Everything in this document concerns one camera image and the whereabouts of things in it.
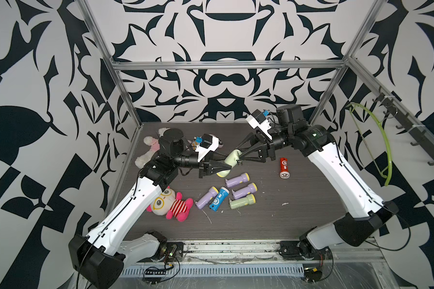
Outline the red flashlight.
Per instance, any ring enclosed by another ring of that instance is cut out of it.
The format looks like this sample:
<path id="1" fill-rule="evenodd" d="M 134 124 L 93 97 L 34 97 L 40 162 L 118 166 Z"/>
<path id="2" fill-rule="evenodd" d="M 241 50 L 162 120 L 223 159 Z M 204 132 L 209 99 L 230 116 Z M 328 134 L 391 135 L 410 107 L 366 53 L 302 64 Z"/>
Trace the red flashlight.
<path id="1" fill-rule="evenodd" d="M 288 169 L 288 159 L 280 158 L 280 173 L 279 176 L 282 179 L 288 179 L 290 177 L 289 169 Z"/>

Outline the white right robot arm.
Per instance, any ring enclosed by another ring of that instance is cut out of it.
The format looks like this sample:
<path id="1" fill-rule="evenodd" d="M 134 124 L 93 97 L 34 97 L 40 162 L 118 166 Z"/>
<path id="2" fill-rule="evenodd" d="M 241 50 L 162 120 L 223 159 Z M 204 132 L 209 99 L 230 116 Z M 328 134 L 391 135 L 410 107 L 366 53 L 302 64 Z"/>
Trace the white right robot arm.
<path id="1" fill-rule="evenodd" d="M 298 252 L 313 258 L 329 246 L 346 243 L 358 247 L 380 229 L 399 209 L 384 201 L 366 184 L 342 155 L 334 137 L 321 125 L 310 125 L 299 105 L 279 107 L 278 124 L 272 126 L 268 111 L 255 110 L 246 118 L 255 130 L 237 147 L 239 161 L 264 163 L 276 151 L 290 146 L 316 165 L 341 198 L 346 214 L 300 237 Z"/>

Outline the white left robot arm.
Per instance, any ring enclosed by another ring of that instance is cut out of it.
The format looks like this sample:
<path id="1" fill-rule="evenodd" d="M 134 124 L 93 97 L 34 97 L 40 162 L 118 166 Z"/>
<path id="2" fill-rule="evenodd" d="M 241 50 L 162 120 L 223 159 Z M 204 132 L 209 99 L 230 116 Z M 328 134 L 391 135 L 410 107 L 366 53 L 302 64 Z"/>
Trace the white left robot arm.
<path id="1" fill-rule="evenodd" d="M 241 155 L 234 150 L 222 163 L 213 156 L 219 147 L 217 137 L 204 134 L 196 141 L 197 146 L 192 149 L 181 130 L 166 130 L 158 139 L 159 150 L 139 171 L 125 198 L 86 236 L 77 234 L 69 242 L 73 268 L 89 282 L 90 288 L 108 289 L 124 267 L 160 254 L 166 239 L 158 232 L 149 231 L 134 241 L 124 241 L 143 212 L 157 212 L 180 222 L 188 218 L 193 199 L 184 199 L 181 193 L 170 189 L 180 169 L 196 168 L 200 177 L 213 175 L 229 171 Z"/>

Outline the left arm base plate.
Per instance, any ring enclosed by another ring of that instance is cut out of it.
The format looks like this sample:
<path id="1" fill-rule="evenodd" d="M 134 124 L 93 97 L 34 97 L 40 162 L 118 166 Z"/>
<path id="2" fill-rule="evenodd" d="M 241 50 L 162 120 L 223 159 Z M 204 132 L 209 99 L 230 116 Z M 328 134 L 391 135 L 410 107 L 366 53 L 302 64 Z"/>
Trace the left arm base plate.
<path id="1" fill-rule="evenodd" d="M 165 258 L 176 257 L 179 260 L 183 257 L 184 243 L 183 242 L 166 242 L 160 243 L 159 249 L 152 257 L 143 259 L 144 261 L 163 261 Z"/>

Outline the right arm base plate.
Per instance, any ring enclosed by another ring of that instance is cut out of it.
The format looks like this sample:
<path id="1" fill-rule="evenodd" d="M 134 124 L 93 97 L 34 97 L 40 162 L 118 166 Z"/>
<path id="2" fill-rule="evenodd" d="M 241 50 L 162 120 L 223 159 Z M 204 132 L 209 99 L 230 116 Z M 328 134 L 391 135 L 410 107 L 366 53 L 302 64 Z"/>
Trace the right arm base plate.
<path id="1" fill-rule="evenodd" d="M 330 252 L 329 247 L 315 249 L 306 240 L 281 241 L 278 254 L 285 260 L 320 260 L 324 259 Z"/>

